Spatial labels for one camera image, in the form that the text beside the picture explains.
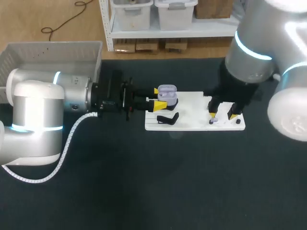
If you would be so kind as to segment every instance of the brown box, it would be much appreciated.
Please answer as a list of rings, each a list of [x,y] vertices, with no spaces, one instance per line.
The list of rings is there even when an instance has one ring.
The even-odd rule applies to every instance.
[[[165,43],[165,50],[167,52],[183,53],[188,48],[187,38],[169,38]]]
[[[136,52],[143,54],[157,54],[159,53],[159,39],[137,39]]]
[[[197,19],[230,18],[234,0],[198,0]]]
[[[116,39],[114,40],[114,52],[135,53],[135,39]]]

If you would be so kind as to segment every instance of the hole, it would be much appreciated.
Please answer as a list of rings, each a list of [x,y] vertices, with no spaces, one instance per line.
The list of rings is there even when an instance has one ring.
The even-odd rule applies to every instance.
[[[72,108],[73,110],[77,110],[77,109],[79,109],[79,107],[78,107],[77,105],[75,105],[75,104],[74,104],[74,105],[72,105],[72,106],[71,106],[71,108]]]

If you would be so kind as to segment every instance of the plastic bin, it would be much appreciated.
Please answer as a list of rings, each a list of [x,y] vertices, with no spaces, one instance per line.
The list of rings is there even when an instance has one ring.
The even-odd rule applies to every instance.
[[[13,69],[61,71],[98,82],[102,42],[9,43],[0,53],[0,104],[8,103],[6,81]]]
[[[187,30],[192,24],[198,0],[155,0],[159,8],[161,30]]]
[[[122,31],[148,30],[150,7],[154,0],[111,0],[116,19]]]

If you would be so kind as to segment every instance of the metal shelving unit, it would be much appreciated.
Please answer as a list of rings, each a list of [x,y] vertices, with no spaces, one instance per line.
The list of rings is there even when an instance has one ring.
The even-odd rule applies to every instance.
[[[233,13],[230,18],[223,19],[196,19],[193,17],[192,26],[182,31],[161,31],[158,10],[155,6],[151,9],[151,25],[149,30],[121,31],[113,13],[109,20],[108,0],[100,0],[100,9],[108,51],[113,51],[113,38],[178,38],[178,37],[227,37],[234,36],[237,27],[244,15],[242,1],[234,3]]]

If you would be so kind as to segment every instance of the white platform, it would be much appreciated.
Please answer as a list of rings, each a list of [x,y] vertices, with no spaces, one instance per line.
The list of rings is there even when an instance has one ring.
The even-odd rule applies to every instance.
[[[154,113],[146,111],[145,129],[151,131],[237,131],[245,129],[243,115],[228,120],[227,113],[233,103],[222,103],[216,118],[218,122],[209,124],[210,115],[207,109],[211,97],[203,97],[202,92],[177,92],[178,104],[174,111],[161,110]],[[173,118],[179,112],[179,118],[173,125],[158,124],[157,116]]]
[[[176,38],[176,37],[232,37],[244,15],[240,1],[234,3],[230,18],[196,19],[193,15],[192,26],[188,30],[162,31],[160,30],[158,9],[153,6],[150,15],[149,30],[121,31],[116,14],[111,18],[111,38]]]

